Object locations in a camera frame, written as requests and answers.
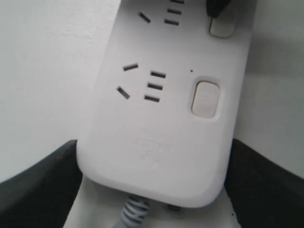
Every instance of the power cord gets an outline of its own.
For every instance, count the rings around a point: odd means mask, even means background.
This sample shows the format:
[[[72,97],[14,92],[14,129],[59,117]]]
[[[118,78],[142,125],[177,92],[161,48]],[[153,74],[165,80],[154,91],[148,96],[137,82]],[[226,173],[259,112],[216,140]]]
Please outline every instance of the power cord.
[[[113,228],[135,228],[140,226],[150,209],[148,201],[148,199],[143,197],[129,196],[123,207],[121,219]]]

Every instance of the power strip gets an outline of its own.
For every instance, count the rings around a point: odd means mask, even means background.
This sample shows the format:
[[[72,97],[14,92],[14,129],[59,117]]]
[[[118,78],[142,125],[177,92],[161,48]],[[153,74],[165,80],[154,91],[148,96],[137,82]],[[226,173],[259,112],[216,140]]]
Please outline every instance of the power strip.
[[[121,2],[78,143],[93,181],[188,208],[218,196],[256,0],[234,1],[237,20],[226,25],[205,4]]]

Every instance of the white plastic casing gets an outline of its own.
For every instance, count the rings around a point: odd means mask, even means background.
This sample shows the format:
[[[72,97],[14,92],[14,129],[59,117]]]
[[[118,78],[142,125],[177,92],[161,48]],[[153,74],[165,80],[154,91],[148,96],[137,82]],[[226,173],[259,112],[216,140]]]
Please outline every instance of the white plastic casing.
[[[111,188],[188,208],[208,205],[218,196],[256,6],[255,0],[235,2],[238,19],[227,39],[209,34],[203,0],[121,2],[87,127],[78,142],[78,164],[86,176]],[[179,25],[164,23],[165,19]],[[138,67],[124,70],[134,64]],[[198,93],[200,85],[210,89],[211,101],[206,90]]]

